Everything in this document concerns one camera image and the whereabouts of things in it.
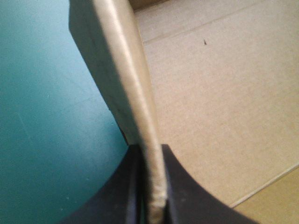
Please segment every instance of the cardboard box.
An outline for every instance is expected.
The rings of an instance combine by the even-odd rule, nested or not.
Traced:
[[[133,14],[124,2],[86,7],[95,15],[87,20],[95,24],[89,42],[99,50],[103,39],[93,37],[104,36],[116,83],[93,61],[99,54],[91,54],[92,44],[77,28],[71,31],[129,143],[143,146],[152,193],[163,179],[157,142],[167,143],[225,204],[260,223],[298,223],[299,3],[132,1],[141,8]],[[164,187],[152,198],[161,207]]]

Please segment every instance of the black plastic piece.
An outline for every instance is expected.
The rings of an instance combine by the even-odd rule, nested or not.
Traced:
[[[141,162],[140,148],[129,146],[106,184],[60,224],[138,224],[141,213]]]
[[[257,224],[198,185],[168,145],[162,149],[168,184],[165,224]]]

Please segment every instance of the teal surface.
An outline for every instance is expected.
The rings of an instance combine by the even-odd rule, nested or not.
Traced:
[[[127,149],[68,30],[67,0],[0,1],[0,223],[52,224]]]

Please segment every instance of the corrugated cardboard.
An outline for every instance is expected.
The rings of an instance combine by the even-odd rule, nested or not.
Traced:
[[[299,223],[299,168],[235,208],[265,224]]]
[[[162,140],[200,185],[234,207],[298,166],[298,1],[170,0],[135,15]]]

